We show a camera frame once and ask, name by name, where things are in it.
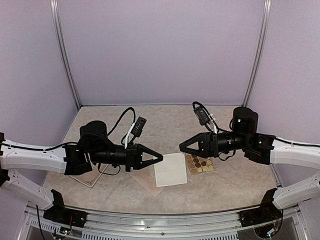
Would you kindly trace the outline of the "translucent pink envelope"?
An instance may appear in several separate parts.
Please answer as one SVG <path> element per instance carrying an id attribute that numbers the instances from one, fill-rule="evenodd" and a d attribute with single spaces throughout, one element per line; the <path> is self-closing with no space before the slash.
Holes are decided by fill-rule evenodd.
<path id="1" fill-rule="evenodd" d="M 129 176 L 141 185 L 153 197 L 157 197 L 166 187 L 157 187 L 154 166 L 133 170 Z"/>

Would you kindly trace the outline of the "beige lined letter paper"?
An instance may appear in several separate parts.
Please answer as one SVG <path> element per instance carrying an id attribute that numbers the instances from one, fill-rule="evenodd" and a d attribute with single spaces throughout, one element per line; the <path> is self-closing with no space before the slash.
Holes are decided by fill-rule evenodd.
<path id="1" fill-rule="evenodd" d="M 165 154 L 163 160 L 154 165 L 157 187 L 168 187 L 188 183 L 185 155 L 182 152 Z"/>

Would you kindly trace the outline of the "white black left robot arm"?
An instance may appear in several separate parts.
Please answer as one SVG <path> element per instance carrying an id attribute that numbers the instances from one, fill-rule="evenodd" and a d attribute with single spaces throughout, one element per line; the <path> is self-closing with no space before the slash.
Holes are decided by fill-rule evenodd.
<path id="1" fill-rule="evenodd" d="M 163 160 L 163 155 L 142 144 L 114 144 L 107 133 L 107 125 L 95 120 L 81 126 L 78 142 L 67 142 L 54 147 L 24 145 L 4 138 L 0 134 L 0 187 L 49 211 L 63 223 L 70 218 L 62 194 L 46 190 L 18 170 L 42 170 L 80 176 L 93 170 L 93 165 L 124 166 L 127 172 L 141 170 Z"/>

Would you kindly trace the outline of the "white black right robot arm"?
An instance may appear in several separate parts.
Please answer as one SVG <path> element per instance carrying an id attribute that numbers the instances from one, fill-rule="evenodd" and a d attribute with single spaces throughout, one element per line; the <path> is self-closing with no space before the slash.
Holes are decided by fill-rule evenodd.
<path id="1" fill-rule="evenodd" d="M 262 165 L 288 164 L 320 169 L 320 146 L 285 140 L 274 135 L 258 133 L 259 115 L 248 107 L 233 110 L 230 130 L 218 127 L 213 115 L 200 103 L 193 102 L 199 123 L 207 128 L 179 144 L 181 152 L 202 158 L 221 158 L 241 150 L 248 160 Z"/>

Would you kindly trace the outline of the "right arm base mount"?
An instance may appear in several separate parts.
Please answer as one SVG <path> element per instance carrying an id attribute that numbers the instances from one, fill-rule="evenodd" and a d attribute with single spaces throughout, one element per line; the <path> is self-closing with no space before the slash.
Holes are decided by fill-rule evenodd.
<path id="1" fill-rule="evenodd" d="M 263 224 L 283 216 L 282 210 L 273 204 L 276 190 L 276 188 L 268 190 L 264 194 L 259 207 L 239 212 L 242 227 Z"/>

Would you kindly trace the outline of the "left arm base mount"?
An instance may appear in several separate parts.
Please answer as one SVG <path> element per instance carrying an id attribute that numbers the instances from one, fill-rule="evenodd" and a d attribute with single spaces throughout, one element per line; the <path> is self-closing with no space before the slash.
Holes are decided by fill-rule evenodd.
<path id="1" fill-rule="evenodd" d="M 84 228 L 88 213 L 67 208 L 60 192 L 52 189 L 51 193 L 53 195 L 53 206 L 44 211 L 43 218 L 70 227 Z"/>

